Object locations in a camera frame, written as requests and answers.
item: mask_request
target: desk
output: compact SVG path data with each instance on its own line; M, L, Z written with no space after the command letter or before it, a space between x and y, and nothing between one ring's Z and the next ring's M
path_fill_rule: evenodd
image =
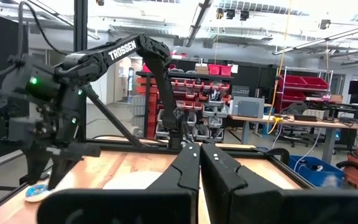
M126 140L117 137L105 137L102 139L116 141ZM217 144L217 147L227 145L233 147L233 144ZM254 147L244 145L236 146L237 147L234 148L239 149ZM77 163L57 185L57 189L100 189L109 180L121 174L147 170L163 172L175 158L175 155L168 154L102 151L100 157L86 157L83 161ZM238 159L238 161L283 189L301 188L269 161L262 159ZM200 224L210 224L202 184L200 187L198 220ZM36 223L35 219L39 203L24 202L26 190L27 189L24 189L19 192L12 199L0 206L0 224Z
M241 144L247 144L248 143L248 136L250 135L249 131L249 123L255 122L255 123L267 123L269 121L269 116L265 115L263 118L248 118L248 117L241 117L241 116L232 116L229 115L230 118L237 121L244 121L243 127L242 127L242 134L241 134ZM273 116L270 117L269 123L273 122ZM290 121L284 119L280 124L285 124L289 126L307 126L311 128L326 128L326 142L324 144L323 149L323 158L322 160L331 163L331 158L333 155L333 149L335 144L335 132L338 128L351 128L351 129L358 129L358 124L354 124L352 126L347 126L342 123L329 123L329 122L311 122L311 121L294 121L293 117L290 117Z

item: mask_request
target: storage shelf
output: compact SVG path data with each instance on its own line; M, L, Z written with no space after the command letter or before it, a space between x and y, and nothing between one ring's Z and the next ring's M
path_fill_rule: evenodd
M315 88L307 88L307 87L292 87L286 86L285 89L287 90L299 90L299 91L328 91L328 89L315 89Z
M151 75L153 77L154 75L150 72L136 72L136 75L139 75L141 77L146 77L147 75ZM222 80L226 82L233 81L233 77L223 77L223 76L217 76L217 75L203 75L203 74L191 74L191 73L183 73L183 72L169 72L169 77L173 78L199 78L202 80Z

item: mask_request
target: shelving unit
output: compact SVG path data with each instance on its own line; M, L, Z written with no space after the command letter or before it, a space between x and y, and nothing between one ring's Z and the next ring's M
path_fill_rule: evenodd
M149 72L136 72L136 75L141 76L141 78L137 79L137 82L141 84L137 89L138 92L141 95L145 95L145 98L147 96L157 96L157 106L155 108L153 105L150 107L147 103L148 99L145 100L143 117L148 119L141 120L144 122L143 132L146 133L144 136L147 138L167 138L168 134L162 129L161 120L159 119L163 113L163 105L158 100L159 92L153 78L154 75ZM227 104L230 102L231 97L228 95L222 98L222 101L209 101L208 95L203 93L205 90L226 90L228 92L230 89L229 83L233 78L180 72L170 72L168 75L178 107L190 114L191 120L188 122L189 126L193 128L192 135L195 139L200 141L222 141L224 131L220 131L220 129L223 128L223 119L227 116L228 110L225 114L224 111L219 109L221 107L228 108ZM203 116L203 110L206 107L212 108L213 111L209 117ZM218 133L218 135L212 138L213 133Z
M287 75L288 71L311 72L318 74L318 77ZM274 105L276 111L281 112L282 109L286 108L291 103L304 102L307 94L330 93L333 73L334 71L332 70L285 67L284 74L281 74L282 79L278 82L278 90L276 94L279 94L279 97Z

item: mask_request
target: red storage bin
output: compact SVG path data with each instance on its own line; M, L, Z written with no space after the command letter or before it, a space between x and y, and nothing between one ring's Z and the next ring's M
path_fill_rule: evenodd
M220 65L208 65L208 73L210 75L219 75L221 73L221 66Z
M278 81L278 85L283 86L284 76L281 76L281 79ZM299 87L304 88L307 86L307 82L304 81L302 77L287 75L285 77L285 87Z
M231 77L231 66L221 65L221 76Z
M143 72L151 72L150 69L147 68L146 64L143 64L142 71Z
M329 85L322 78L319 77L302 77L307 83L307 88L315 88L320 90L327 90Z
M306 100L306 96L300 91L284 91L283 100L304 101Z

